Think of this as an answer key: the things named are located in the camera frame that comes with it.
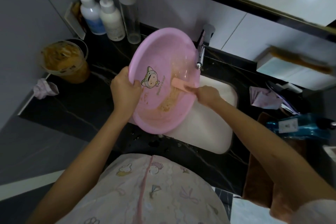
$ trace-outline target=pink basin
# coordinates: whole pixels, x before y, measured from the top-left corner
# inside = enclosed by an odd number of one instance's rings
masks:
[[[195,68],[197,50],[191,39],[176,28],[163,28],[150,34],[134,53],[129,65],[129,80],[139,80],[142,95],[133,113],[136,124],[152,134],[176,128],[196,99],[170,85],[172,78],[198,87],[200,70]]]

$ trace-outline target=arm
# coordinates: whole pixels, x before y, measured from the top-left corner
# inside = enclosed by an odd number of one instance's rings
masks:
[[[201,104],[226,121],[273,182],[282,187],[294,210],[317,199],[336,200],[336,191],[275,133],[227,103],[215,88],[204,86],[192,91]]]
[[[132,116],[141,95],[139,81],[128,81],[125,67],[111,82],[114,111],[93,140],[58,178],[26,224],[55,223],[69,213],[97,184],[105,162]]]

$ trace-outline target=person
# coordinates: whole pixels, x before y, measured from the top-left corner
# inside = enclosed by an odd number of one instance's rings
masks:
[[[336,223],[336,191],[276,134],[209,86],[189,89],[230,125],[296,211],[292,223]],[[27,224],[229,223],[211,186],[160,156],[125,154],[101,174],[142,93],[125,67],[111,82],[114,111],[37,205]]]

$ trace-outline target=marble countertop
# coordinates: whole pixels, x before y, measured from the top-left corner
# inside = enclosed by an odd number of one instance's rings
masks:
[[[46,127],[90,141],[103,126],[113,111],[111,79],[129,65],[137,45],[127,39],[110,41],[106,35],[87,33],[85,42],[89,49],[90,77],[81,84],[70,84],[59,77],[49,76],[48,81],[58,86],[60,94],[42,100],[33,98],[20,117]],[[201,74],[226,82],[234,87],[238,95],[237,108],[253,119],[264,109],[250,105],[249,87],[265,88],[270,78],[255,72],[256,64],[224,52],[207,49]],[[267,110],[282,118],[282,113]],[[166,157],[201,176],[211,186],[237,195],[242,195],[247,173],[249,151],[233,135],[230,150],[215,154],[174,138],[152,135],[138,126],[128,123],[122,130],[107,164],[121,154],[143,153]]]

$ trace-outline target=sleeve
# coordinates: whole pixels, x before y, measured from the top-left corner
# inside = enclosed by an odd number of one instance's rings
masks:
[[[336,201],[320,199],[302,205],[291,224],[336,224]]]

